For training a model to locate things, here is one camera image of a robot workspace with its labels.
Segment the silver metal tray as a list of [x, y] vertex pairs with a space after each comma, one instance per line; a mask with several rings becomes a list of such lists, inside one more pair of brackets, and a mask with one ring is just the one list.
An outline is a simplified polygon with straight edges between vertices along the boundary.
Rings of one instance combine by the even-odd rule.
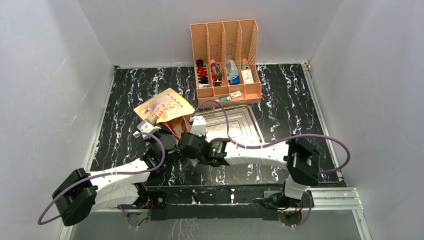
[[235, 105], [224, 108], [228, 118], [221, 108], [200, 111], [197, 115], [205, 118], [206, 140], [231, 137], [245, 146], [256, 146], [265, 142], [256, 117], [249, 105]]

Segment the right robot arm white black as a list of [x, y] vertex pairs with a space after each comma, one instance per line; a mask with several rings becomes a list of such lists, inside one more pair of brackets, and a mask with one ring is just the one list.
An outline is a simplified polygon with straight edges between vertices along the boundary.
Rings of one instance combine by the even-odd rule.
[[285, 210], [301, 202], [307, 188], [319, 184], [320, 152], [307, 140], [292, 137], [286, 143], [241, 146], [228, 138], [210, 142], [185, 132], [177, 144], [183, 157], [212, 167], [255, 164], [288, 171], [281, 192], [264, 196], [260, 203], [268, 209]]

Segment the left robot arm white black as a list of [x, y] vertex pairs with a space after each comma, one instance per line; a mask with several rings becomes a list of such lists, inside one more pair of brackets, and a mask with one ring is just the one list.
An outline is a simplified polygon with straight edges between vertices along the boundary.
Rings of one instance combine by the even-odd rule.
[[176, 153], [177, 140], [163, 130], [142, 137], [149, 146], [141, 158], [101, 171], [78, 168], [53, 192], [64, 226], [76, 225], [99, 210], [122, 205], [144, 208], [153, 200], [143, 184]]

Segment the green tube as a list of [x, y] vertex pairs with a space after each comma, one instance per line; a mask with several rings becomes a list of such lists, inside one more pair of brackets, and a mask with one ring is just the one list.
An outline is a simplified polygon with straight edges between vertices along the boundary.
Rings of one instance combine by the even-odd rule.
[[221, 98], [219, 98], [218, 100], [217, 100], [217, 102], [229, 102], [229, 101], [231, 101], [232, 99], [231, 99], [231, 97], [230, 96], [224, 96], [224, 97], [221, 97]]

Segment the black red item in organizer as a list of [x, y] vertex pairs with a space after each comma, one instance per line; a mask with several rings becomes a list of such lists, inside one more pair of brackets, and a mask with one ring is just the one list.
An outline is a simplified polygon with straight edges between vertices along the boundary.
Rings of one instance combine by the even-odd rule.
[[204, 63], [204, 61], [202, 59], [196, 60], [196, 73], [197, 73], [197, 78], [198, 78], [197, 83], [199, 85], [200, 84], [203, 84], [203, 85], [209, 85], [210, 84], [206, 64]]

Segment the small white packet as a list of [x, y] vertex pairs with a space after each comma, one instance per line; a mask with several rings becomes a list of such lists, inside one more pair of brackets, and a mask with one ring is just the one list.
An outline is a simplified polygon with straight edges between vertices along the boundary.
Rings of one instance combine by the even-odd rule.
[[243, 94], [241, 93], [241, 91], [235, 91], [235, 92], [230, 93], [231, 99], [236, 99], [236, 98], [239, 98], [239, 97], [242, 97], [242, 96], [243, 96]]

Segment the blue tape dispenser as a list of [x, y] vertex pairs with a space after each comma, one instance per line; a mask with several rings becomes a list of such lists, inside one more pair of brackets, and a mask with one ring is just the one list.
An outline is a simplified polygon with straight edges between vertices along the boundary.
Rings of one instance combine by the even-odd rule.
[[237, 69], [236, 63], [232, 59], [228, 59], [225, 62], [227, 70], [227, 80], [230, 85], [240, 84], [239, 71]]

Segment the pink bottle in organizer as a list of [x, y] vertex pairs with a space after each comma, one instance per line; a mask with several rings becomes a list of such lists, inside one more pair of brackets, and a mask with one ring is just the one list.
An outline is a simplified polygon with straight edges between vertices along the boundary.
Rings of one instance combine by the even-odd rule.
[[211, 74], [213, 76], [213, 85], [215, 87], [221, 87], [222, 86], [222, 78], [223, 74], [222, 71], [219, 68], [219, 65], [214, 59], [210, 60], [210, 70]]

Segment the white box in organizer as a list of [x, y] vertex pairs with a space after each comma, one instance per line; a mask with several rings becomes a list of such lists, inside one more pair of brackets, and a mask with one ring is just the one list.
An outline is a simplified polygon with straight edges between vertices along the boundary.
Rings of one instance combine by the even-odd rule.
[[255, 82], [252, 75], [252, 71], [250, 69], [242, 70], [241, 75], [242, 75], [244, 84], [253, 84]]

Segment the orange desk file organizer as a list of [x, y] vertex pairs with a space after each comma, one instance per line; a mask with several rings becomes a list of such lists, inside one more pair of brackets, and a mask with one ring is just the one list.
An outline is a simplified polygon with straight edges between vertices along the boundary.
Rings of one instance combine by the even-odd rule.
[[190, 25], [197, 100], [201, 108], [257, 104], [259, 29], [254, 18]]

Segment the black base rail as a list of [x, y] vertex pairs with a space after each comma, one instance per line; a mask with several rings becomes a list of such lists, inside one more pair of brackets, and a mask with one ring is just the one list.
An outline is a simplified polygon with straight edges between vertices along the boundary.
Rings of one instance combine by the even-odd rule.
[[165, 195], [165, 207], [154, 207], [152, 220], [262, 219], [276, 221], [278, 212], [265, 208], [265, 191], [280, 192], [282, 184], [148, 186]]

